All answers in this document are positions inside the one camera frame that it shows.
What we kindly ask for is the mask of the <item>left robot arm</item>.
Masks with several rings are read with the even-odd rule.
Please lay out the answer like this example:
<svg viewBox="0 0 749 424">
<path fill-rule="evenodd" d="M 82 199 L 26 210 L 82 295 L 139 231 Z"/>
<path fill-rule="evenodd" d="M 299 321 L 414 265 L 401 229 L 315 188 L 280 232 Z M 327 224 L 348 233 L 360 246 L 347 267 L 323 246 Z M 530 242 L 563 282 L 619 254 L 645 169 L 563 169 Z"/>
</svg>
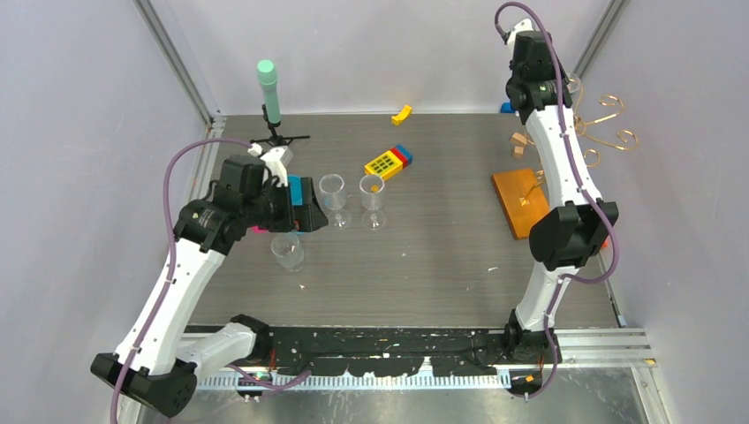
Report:
<svg viewBox="0 0 749 424">
<path fill-rule="evenodd" d="M 297 233 L 328 223 L 312 178 L 292 184 L 283 163 L 266 156 L 224 160 L 208 196 L 187 203 L 168 226 L 168 257 L 147 304 L 117 349 L 95 356 L 92 373 L 118 395 L 173 418 L 221 368 L 263 364 L 273 349 L 269 326 L 245 314 L 185 348 L 179 342 L 209 280 L 250 228 Z"/>
</svg>

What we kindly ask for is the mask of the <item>clear wine glass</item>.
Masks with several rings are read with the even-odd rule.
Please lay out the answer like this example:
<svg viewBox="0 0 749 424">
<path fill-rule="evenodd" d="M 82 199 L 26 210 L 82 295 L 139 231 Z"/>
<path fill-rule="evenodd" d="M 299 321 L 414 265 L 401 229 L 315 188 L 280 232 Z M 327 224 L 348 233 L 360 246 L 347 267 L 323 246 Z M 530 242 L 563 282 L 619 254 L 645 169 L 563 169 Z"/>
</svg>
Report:
<svg viewBox="0 0 749 424">
<path fill-rule="evenodd" d="M 359 189 L 364 208 L 362 223 L 369 230 L 380 230 L 386 223 L 386 215 L 382 210 L 385 181 L 378 175 L 367 174 L 360 180 Z"/>
<path fill-rule="evenodd" d="M 305 253 L 297 234 L 278 233 L 273 237 L 270 247 L 277 262 L 284 269 L 290 272 L 302 269 Z"/>
<path fill-rule="evenodd" d="M 351 214 L 345 208 L 348 195 L 344 179 L 338 174 L 327 174 L 320 179 L 319 189 L 329 225 L 337 230 L 348 227 Z"/>
</svg>

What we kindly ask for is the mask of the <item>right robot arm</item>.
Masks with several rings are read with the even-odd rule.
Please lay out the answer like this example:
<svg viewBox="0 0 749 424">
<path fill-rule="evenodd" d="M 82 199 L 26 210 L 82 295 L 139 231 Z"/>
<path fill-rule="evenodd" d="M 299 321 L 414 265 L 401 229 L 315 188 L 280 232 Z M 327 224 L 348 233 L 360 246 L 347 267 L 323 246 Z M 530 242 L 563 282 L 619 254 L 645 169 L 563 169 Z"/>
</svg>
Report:
<svg viewBox="0 0 749 424">
<path fill-rule="evenodd" d="M 522 363 L 548 347 L 567 285 L 600 252 L 619 211 L 602 198 L 586 168 L 568 79 L 549 34 L 515 29 L 504 40 L 512 51 L 505 91 L 538 150 L 549 194 L 549 212 L 530 231 L 530 281 L 503 335 L 507 356 Z"/>
</svg>

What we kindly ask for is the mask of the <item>blue plastic wine glass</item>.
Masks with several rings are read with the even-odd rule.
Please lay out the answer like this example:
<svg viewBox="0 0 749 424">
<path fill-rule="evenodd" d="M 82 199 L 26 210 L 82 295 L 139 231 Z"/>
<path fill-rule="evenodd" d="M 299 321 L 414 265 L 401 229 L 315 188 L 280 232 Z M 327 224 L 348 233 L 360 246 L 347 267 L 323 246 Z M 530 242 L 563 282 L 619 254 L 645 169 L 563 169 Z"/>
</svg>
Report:
<svg viewBox="0 0 749 424">
<path fill-rule="evenodd" d="M 303 204 L 301 178 L 296 175 L 289 175 L 288 183 L 291 205 L 293 207 L 301 206 Z"/>
</svg>

